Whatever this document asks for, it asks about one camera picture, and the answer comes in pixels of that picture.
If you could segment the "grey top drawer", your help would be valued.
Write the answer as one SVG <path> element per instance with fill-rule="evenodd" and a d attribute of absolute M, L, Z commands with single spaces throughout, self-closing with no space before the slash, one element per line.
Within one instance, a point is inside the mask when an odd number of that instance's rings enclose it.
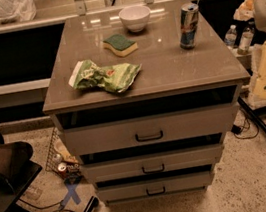
<path fill-rule="evenodd" d="M 137 120 L 65 129 L 59 134 L 71 155 L 169 142 L 229 131 L 237 115 L 237 103 Z"/>

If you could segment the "grey drawer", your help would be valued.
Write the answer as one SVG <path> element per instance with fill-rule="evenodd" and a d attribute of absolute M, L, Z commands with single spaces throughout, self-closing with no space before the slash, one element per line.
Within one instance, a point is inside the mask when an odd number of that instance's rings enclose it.
<path fill-rule="evenodd" d="M 237 103 L 137 120 L 65 129 L 59 134 L 71 155 L 169 142 L 229 131 L 237 115 Z"/>
<path fill-rule="evenodd" d="M 142 183 L 130 183 L 128 185 L 118 185 L 100 188 L 97 196 L 106 204 L 125 201 L 126 199 L 138 199 L 209 186 L 214 178 L 212 172 L 202 172 L 196 174 L 184 174 L 172 178 L 160 178 Z"/>
<path fill-rule="evenodd" d="M 122 160 L 86 165 L 82 174 L 92 184 L 214 164 L 219 161 L 223 146 L 206 145 Z"/>

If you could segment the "grey drawer cabinet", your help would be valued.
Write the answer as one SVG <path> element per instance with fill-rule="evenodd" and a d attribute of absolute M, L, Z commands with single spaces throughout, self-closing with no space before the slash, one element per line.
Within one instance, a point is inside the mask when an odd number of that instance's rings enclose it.
<path fill-rule="evenodd" d="M 77 127 L 238 104 L 241 87 L 249 77 L 246 69 L 204 19 L 198 23 L 195 48 L 181 49 L 181 6 L 182 2 L 179 0 L 152 5 L 147 28 L 139 34 L 129 36 L 130 40 L 137 42 L 138 49 L 127 56 L 125 61 L 140 64 L 142 68 L 132 86 L 125 93 L 117 95 L 97 88 L 86 91 L 72 89 L 68 81 L 78 61 L 89 59 L 100 66 L 122 62 L 121 58 L 101 45 L 112 34 L 124 34 L 125 29 L 118 14 L 110 11 L 74 17 L 65 22 L 43 108 L 59 133 Z M 224 135 L 228 132 L 76 157 L 82 171 L 83 166 L 123 158 L 206 145 L 223 146 Z M 101 188 L 184 174 L 213 173 L 218 162 L 91 184 L 97 194 Z"/>

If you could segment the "grey middle drawer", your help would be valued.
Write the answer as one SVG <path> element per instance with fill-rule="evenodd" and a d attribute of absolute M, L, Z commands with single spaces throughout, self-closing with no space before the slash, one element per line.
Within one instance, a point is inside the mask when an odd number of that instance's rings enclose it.
<path fill-rule="evenodd" d="M 219 161 L 223 146 L 206 145 L 122 160 L 86 165 L 82 174 L 92 184 L 214 164 Z"/>

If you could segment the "grey bottom drawer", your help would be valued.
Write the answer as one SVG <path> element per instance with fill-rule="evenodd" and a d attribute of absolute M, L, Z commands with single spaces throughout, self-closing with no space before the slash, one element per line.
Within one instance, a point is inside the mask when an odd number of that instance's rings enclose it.
<path fill-rule="evenodd" d="M 172 178 L 160 178 L 142 183 L 130 183 L 128 185 L 118 185 L 100 188 L 97 196 L 106 204 L 125 201 L 126 199 L 138 199 L 209 186 L 214 178 L 212 172 L 202 172 L 196 174 L 184 174 Z"/>

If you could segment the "tall clear plastic bottle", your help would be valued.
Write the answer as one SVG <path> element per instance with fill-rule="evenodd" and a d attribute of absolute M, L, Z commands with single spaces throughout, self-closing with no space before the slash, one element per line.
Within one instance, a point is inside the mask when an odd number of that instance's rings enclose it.
<path fill-rule="evenodd" d="M 237 48 L 237 53 L 239 55 L 247 55 L 247 53 L 249 52 L 248 49 L 250 47 L 250 44 L 252 43 L 253 36 L 255 35 L 254 31 L 254 22 L 250 21 L 242 31 L 242 35 L 240 37 L 240 43 Z"/>

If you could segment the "small clear water bottle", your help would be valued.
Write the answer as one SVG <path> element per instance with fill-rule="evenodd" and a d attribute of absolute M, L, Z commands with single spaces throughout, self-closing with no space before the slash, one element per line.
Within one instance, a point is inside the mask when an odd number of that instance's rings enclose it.
<path fill-rule="evenodd" d="M 230 29 L 225 34 L 224 42 L 228 48 L 233 49 L 237 38 L 237 28 L 234 24 L 232 24 L 229 28 Z"/>

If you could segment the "black stand leg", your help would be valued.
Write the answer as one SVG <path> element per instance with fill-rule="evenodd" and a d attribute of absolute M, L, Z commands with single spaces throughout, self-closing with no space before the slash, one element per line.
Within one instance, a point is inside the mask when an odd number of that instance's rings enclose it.
<path fill-rule="evenodd" d="M 238 97 L 238 104 L 242 107 L 243 111 L 247 114 L 247 117 L 250 118 L 250 120 L 266 134 L 266 124 L 264 121 L 262 121 L 261 118 L 256 115 L 256 112 L 252 110 L 252 108 L 247 105 L 247 103 L 241 98 Z"/>

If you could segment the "blue silver drink can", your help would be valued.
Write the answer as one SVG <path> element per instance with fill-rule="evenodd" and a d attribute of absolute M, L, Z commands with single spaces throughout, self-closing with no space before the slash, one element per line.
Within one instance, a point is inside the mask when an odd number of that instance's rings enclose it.
<path fill-rule="evenodd" d="M 181 7 L 180 46 L 183 49 L 195 47 L 195 34 L 198 27 L 199 7 L 196 3 L 183 4 Z"/>

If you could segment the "white bowl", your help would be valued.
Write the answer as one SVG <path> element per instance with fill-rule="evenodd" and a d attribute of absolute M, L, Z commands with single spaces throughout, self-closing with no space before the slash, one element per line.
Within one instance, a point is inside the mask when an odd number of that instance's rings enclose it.
<path fill-rule="evenodd" d="M 119 12 L 119 19 L 127 30 L 136 33 L 147 26 L 150 13 L 148 6 L 128 6 Z"/>

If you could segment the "green yellow sponge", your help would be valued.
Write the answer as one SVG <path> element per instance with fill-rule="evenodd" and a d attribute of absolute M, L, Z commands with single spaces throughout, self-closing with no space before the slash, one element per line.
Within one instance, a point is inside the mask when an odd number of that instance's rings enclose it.
<path fill-rule="evenodd" d="M 102 45 L 105 49 L 111 50 L 116 56 L 126 57 L 133 51 L 138 49 L 136 41 L 129 40 L 127 37 L 121 34 L 113 34 L 112 36 L 104 39 Z"/>

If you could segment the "green crumpled chip bag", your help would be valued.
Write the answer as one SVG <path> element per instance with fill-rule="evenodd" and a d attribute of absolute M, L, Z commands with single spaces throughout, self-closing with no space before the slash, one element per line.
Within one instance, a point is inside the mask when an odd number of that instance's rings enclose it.
<path fill-rule="evenodd" d="M 68 84 L 74 89 L 99 87 L 110 93 L 123 93 L 129 89 L 142 66 L 120 63 L 114 66 L 98 66 L 92 60 L 78 61 Z"/>

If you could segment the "red soda can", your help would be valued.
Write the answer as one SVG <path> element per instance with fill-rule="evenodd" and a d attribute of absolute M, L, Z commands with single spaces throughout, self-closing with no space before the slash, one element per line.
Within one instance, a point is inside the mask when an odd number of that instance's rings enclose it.
<path fill-rule="evenodd" d="M 62 162 L 59 163 L 57 166 L 58 174 L 62 177 L 62 179 L 65 179 L 67 177 L 67 164 Z"/>

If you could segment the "white plastic bag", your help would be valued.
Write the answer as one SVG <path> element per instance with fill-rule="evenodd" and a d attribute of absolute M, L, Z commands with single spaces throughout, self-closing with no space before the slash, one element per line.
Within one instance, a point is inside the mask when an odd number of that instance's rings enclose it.
<path fill-rule="evenodd" d="M 0 0 L 0 25 L 30 21 L 35 16 L 34 0 Z"/>

